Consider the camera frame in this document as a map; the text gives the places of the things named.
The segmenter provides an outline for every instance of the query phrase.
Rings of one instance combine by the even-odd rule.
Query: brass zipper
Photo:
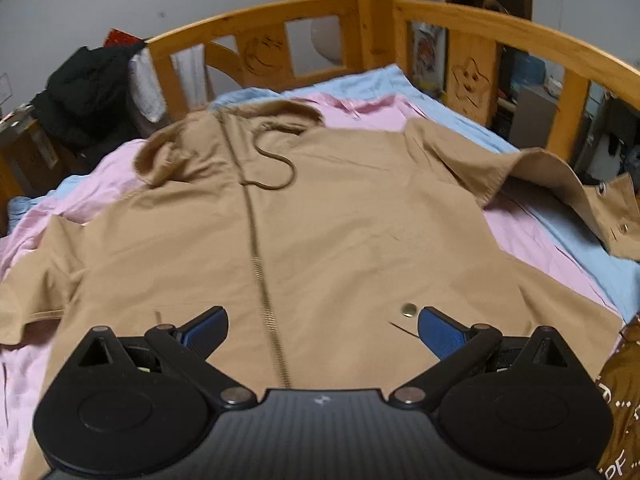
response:
[[[276,317],[273,313],[273,309],[271,307],[271,300],[269,297],[269,290],[267,288],[267,282],[264,279],[264,271],[262,268],[262,259],[260,257],[260,250],[258,248],[258,233],[255,226],[255,214],[254,214],[254,205],[251,202],[251,197],[249,196],[248,186],[257,185],[258,183],[253,181],[248,181],[244,177],[244,171],[242,170],[242,165],[236,156],[236,152],[233,149],[231,144],[231,139],[229,138],[226,132],[225,120],[223,117],[222,109],[218,110],[216,114],[218,118],[218,122],[224,133],[224,137],[226,140],[226,145],[229,148],[229,152],[231,153],[231,157],[234,160],[238,171],[240,172],[241,177],[241,185],[242,185],[242,194],[244,195],[244,202],[246,204],[247,214],[249,217],[249,236],[251,240],[251,260],[254,267],[254,275],[258,281],[258,286],[260,287],[260,302],[262,303],[262,322],[267,328],[267,332],[269,333],[269,340],[271,343],[271,351],[273,353],[273,357],[276,361],[276,368],[278,369],[278,374],[280,376],[280,384],[284,388],[291,388],[291,376],[289,374],[289,369],[287,368],[287,362],[284,357],[284,350],[282,349],[282,343],[280,341],[280,335],[278,333],[278,324],[276,323]]]

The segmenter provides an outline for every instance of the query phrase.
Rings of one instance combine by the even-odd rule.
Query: snap button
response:
[[[416,307],[413,303],[405,303],[400,309],[402,315],[405,317],[413,317],[418,312],[418,307]]]

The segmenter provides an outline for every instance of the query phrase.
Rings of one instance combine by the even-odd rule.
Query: bed railing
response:
[[[337,16],[342,65],[303,76],[293,73],[286,23]],[[574,148],[590,82],[608,88],[640,108],[640,72],[581,40],[527,20],[440,2],[419,0],[289,0],[237,10],[187,25],[148,42],[172,119],[188,107],[171,54],[205,45],[209,66],[240,86],[275,91],[308,86],[336,76],[363,72],[396,62],[410,78],[411,22],[449,30],[446,104],[488,125],[497,103],[501,45],[541,56],[565,67],[563,90],[546,148],[568,160]],[[233,36],[238,52],[212,43]]]

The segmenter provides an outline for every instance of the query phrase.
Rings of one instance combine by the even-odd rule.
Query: red object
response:
[[[122,32],[117,28],[112,28],[107,37],[104,39],[103,46],[111,45],[132,45],[140,41],[140,38],[136,38],[127,32]]]

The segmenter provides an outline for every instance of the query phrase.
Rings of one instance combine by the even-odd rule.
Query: star carving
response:
[[[473,106],[481,107],[491,83],[478,72],[476,60],[469,57],[464,64],[454,66],[453,77],[456,79],[456,97],[461,101],[469,99]]]

